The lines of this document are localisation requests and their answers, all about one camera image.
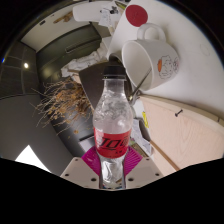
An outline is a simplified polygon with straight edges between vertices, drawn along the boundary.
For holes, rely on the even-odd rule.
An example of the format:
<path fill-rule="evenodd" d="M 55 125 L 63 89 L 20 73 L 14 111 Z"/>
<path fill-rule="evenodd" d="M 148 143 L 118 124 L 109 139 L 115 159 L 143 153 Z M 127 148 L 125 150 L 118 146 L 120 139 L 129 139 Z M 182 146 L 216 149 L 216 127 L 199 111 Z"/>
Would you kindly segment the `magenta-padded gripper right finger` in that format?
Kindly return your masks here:
<path fill-rule="evenodd" d="M 123 189 L 140 188 L 162 177 L 163 174 L 150 157 L 142 157 L 132 147 L 128 148 L 123 161 Z"/>

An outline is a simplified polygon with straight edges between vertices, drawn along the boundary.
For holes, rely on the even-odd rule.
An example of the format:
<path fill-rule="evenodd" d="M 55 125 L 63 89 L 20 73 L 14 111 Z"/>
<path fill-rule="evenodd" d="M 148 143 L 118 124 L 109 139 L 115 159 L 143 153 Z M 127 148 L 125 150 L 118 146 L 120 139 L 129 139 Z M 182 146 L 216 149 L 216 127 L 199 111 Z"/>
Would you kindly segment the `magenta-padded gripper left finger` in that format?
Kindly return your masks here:
<path fill-rule="evenodd" d="M 74 157 L 61 177 L 84 188 L 100 189 L 101 163 L 96 149 L 90 148 L 81 158 Z"/>

